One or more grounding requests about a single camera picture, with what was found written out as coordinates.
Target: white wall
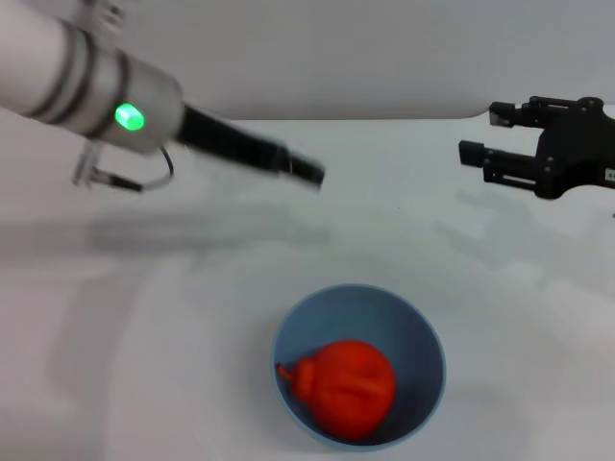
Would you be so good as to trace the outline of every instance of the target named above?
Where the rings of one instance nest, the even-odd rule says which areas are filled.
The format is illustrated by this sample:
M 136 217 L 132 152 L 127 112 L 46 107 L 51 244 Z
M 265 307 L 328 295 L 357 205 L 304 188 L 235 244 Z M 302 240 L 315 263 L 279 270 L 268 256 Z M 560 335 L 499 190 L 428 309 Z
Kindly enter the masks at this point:
M 76 0 L 29 0 L 67 14 Z M 612 0 L 137 0 L 126 47 L 235 118 L 449 117 L 615 102 Z

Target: green led light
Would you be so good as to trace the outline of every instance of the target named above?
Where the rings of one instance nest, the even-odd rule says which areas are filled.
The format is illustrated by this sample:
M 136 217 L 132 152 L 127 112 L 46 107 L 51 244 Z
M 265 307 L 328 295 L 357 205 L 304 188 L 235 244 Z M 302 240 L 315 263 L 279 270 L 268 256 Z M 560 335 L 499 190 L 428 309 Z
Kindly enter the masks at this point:
M 129 132 L 136 132 L 145 126 L 145 117 L 132 104 L 122 104 L 115 110 L 115 120 Z

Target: blue bowl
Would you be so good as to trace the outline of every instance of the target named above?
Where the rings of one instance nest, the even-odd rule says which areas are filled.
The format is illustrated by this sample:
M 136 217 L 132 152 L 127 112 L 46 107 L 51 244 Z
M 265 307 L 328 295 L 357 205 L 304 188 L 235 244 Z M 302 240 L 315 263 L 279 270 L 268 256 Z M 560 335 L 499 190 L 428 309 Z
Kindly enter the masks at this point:
M 300 358 L 342 339 L 364 341 L 384 353 L 396 378 L 387 418 L 376 433 L 355 443 L 321 430 L 276 372 L 278 363 L 290 370 Z M 375 286 L 349 284 L 318 291 L 290 311 L 274 341 L 271 374 L 284 408 L 312 437 L 336 449 L 372 451 L 399 444 L 427 423 L 444 393 L 446 365 L 437 334 L 412 304 Z

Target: white tabletop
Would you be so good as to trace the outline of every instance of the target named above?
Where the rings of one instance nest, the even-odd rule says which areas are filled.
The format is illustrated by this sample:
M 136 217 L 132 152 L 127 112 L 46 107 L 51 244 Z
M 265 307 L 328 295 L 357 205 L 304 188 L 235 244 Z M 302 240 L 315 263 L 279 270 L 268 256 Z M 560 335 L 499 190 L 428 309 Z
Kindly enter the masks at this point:
M 79 138 L 1 115 L 0 459 L 612 457 L 615 191 L 483 183 L 460 139 L 532 154 L 539 135 L 486 116 L 245 126 L 322 159 L 322 192 L 179 146 L 168 188 L 88 192 Z M 321 446 L 270 382 L 284 313 L 340 282 L 406 297 L 445 349 L 438 413 L 392 449 Z

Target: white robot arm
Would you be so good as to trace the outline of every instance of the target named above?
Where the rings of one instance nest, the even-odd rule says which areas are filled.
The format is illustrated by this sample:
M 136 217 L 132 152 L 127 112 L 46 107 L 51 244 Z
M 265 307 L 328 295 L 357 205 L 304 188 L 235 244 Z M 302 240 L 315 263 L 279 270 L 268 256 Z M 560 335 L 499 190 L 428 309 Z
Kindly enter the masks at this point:
M 19 0 L 0 0 L 0 106 L 138 153 L 176 140 L 320 185 L 324 169 L 184 103 L 170 75 Z

